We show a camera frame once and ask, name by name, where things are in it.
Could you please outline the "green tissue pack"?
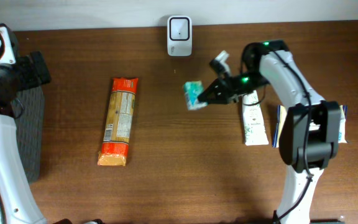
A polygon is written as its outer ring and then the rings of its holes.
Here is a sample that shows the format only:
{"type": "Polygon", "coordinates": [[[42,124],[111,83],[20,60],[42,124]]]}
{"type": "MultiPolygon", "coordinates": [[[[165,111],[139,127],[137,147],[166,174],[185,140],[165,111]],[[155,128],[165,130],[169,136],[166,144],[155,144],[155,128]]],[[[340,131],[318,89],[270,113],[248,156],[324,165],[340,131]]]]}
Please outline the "green tissue pack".
{"type": "Polygon", "coordinates": [[[206,102],[200,102],[198,96],[204,91],[201,81],[186,82],[183,86],[188,110],[199,110],[206,107],[206,102]]]}

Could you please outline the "white tube brown cap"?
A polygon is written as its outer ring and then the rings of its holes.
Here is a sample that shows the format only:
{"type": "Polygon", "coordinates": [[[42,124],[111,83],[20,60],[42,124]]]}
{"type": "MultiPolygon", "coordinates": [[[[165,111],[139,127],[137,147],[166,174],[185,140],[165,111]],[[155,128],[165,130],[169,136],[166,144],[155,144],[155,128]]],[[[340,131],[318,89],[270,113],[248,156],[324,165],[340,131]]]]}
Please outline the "white tube brown cap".
{"type": "Polygon", "coordinates": [[[261,146],[269,143],[265,131],[262,110],[259,104],[257,92],[254,90],[242,97],[242,118],[246,146],[261,146]]]}

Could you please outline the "yellow white wipes bag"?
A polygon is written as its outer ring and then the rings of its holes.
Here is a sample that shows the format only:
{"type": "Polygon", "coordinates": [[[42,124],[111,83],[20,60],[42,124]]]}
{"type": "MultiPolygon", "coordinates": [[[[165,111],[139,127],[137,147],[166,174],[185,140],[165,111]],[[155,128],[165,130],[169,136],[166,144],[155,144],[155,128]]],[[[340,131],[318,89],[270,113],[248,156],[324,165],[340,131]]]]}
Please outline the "yellow white wipes bag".
{"type": "MultiPolygon", "coordinates": [[[[347,105],[341,105],[341,119],[340,119],[340,125],[339,125],[339,137],[338,137],[338,143],[347,143],[345,139],[346,135],[346,118],[347,118],[347,105]]],[[[285,118],[287,116],[286,108],[282,105],[277,106],[277,125],[275,134],[272,139],[272,147],[278,148],[279,147],[279,139],[280,135],[282,133],[283,125],[285,122],[285,118]]]]}

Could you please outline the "orange pasta package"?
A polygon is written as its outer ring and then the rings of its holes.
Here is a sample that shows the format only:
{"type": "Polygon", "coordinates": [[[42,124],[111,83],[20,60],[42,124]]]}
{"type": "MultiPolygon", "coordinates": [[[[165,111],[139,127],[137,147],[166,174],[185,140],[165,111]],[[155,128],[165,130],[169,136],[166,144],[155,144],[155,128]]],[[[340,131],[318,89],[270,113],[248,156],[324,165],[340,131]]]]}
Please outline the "orange pasta package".
{"type": "Polygon", "coordinates": [[[125,166],[138,78],[113,78],[99,166],[125,166]]]}

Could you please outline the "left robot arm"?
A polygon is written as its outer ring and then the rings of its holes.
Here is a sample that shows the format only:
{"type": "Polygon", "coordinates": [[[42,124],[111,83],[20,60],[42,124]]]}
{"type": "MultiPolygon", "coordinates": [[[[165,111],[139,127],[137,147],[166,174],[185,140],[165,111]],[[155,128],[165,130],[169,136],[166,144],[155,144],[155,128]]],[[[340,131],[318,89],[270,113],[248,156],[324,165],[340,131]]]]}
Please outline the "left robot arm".
{"type": "Polygon", "coordinates": [[[46,223],[25,175],[17,146],[12,101],[23,90],[50,83],[40,52],[19,57],[14,65],[0,64],[0,223],[46,223]]]}

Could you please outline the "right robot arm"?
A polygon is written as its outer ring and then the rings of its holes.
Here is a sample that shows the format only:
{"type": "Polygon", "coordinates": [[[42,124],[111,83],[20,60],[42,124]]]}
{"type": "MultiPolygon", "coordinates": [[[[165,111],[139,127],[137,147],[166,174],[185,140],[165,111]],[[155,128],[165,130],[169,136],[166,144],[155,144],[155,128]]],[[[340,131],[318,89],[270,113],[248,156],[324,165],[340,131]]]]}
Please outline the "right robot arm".
{"type": "Polygon", "coordinates": [[[308,83],[283,40],[252,42],[244,47],[234,76],[222,51],[209,66],[218,76],[200,102],[227,105],[271,85],[286,108],[279,153],[286,165],[281,202],[271,223],[311,223],[310,208],[319,178],[338,152],[341,107],[327,101],[308,83]]]}

